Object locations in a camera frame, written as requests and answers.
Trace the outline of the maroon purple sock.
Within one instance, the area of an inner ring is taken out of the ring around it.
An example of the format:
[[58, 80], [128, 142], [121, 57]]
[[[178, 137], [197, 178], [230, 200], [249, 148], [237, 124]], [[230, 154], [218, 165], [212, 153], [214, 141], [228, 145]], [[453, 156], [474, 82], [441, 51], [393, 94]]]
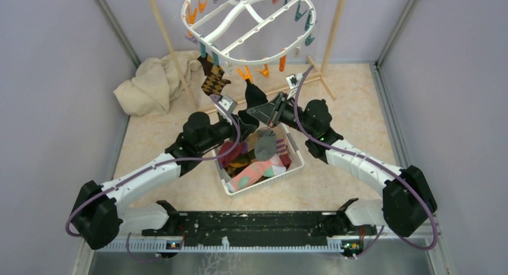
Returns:
[[226, 155], [226, 151], [232, 146], [233, 142], [231, 141], [224, 143], [219, 149], [220, 158], [217, 160], [220, 168], [225, 170], [230, 177], [236, 176], [251, 163], [246, 143], [239, 143]]

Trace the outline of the striped beige maroon sock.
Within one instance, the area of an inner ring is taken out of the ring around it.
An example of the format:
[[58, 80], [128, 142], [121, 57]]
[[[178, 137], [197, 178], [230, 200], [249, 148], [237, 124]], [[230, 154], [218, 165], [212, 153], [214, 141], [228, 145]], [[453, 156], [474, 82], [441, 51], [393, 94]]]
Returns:
[[279, 156], [284, 167], [289, 168], [292, 160], [288, 152], [288, 141], [283, 129], [279, 126], [272, 128], [276, 135], [276, 153]]

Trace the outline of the grey sock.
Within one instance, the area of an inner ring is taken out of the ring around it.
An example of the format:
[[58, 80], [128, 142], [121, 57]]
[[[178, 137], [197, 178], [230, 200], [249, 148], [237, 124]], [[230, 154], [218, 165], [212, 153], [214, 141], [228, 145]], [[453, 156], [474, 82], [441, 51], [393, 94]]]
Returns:
[[254, 149], [257, 161], [267, 161], [277, 153], [277, 136], [270, 129], [258, 132], [258, 141]]

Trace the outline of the black sock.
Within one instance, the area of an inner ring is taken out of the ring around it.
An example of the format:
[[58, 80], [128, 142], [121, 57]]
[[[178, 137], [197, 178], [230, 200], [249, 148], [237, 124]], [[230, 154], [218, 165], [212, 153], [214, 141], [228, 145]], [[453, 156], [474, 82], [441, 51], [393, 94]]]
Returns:
[[247, 108], [245, 110], [239, 110], [238, 115], [243, 123], [258, 127], [259, 121], [249, 115], [247, 109], [266, 104], [268, 102], [267, 96], [259, 87], [253, 84], [251, 80], [246, 79], [245, 99]]

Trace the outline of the pink sock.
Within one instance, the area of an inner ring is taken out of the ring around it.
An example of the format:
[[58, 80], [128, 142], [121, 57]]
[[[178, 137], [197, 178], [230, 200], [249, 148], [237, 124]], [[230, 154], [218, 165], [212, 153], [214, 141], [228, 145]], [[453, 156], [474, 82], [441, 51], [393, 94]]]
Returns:
[[230, 192], [237, 192], [254, 185], [262, 177], [274, 177], [281, 175], [286, 171], [287, 168], [283, 165], [282, 160], [277, 154], [275, 154], [269, 160], [251, 163], [243, 171], [233, 177], [226, 184], [226, 188]]

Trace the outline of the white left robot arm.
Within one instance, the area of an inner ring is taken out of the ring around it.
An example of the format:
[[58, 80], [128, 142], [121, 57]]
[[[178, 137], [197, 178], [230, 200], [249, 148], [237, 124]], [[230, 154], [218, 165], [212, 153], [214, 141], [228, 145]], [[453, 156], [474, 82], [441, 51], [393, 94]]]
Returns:
[[142, 195], [192, 171], [212, 149], [229, 142], [242, 143], [259, 128], [259, 121], [241, 110], [219, 115], [212, 124], [208, 114], [194, 112], [175, 142], [145, 166], [102, 184], [91, 180], [78, 193], [65, 231], [101, 249], [121, 234], [173, 235], [180, 226], [178, 211], [167, 201], [131, 207]]

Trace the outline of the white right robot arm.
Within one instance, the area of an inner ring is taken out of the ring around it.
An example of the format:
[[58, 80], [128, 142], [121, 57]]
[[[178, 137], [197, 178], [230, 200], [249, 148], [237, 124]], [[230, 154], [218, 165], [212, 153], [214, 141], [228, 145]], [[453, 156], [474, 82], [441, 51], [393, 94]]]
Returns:
[[246, 113], [267, 126], [282, 123], [301, 132], [307, 136], [306, 146], [314, 158], [347, 171], [380, 195], [379, 200], [350, 200], [337, 218], [342, 233], [353, 234], [362, 225], [385, 225], [407, 238], [429, 221], [433, 237], [438, 239], [433, 217], [437, 204], [423, 172], [413, 165], [387, 164], [350, 144], [332, 129], [325, 100], [314, 99], [301, 108], [280, 92], [271, 101], [248, 100]]

